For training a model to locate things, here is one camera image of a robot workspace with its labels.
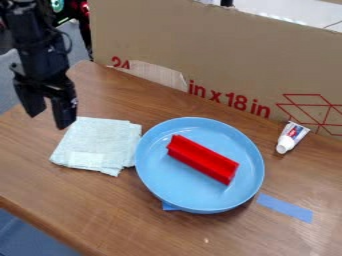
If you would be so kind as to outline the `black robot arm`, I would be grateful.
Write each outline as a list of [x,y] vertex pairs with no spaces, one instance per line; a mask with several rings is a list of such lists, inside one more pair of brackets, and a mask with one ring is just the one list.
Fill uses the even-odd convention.
[[67,128],[76,120],[78,96],[66,72],[70,69],[64,32],[54,26],[52,7],[46,0],[0,0],[0,18],[11,31],[20,62],[12,63],[14,87],[31,117],[51,100],[55,124]]

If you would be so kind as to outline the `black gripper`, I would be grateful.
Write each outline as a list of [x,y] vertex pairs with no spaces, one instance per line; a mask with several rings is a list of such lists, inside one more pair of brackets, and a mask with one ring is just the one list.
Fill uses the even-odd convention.
[[78,99],[75,85],[67,77],[68,52],[62,36],[42,39],[15,39],[14,46],[20,62],[10,68],[15,74],[14,87],[31,117],[47,108],[44,97],[52,98],[52,113],[56,127],[63,130],[76,120]]

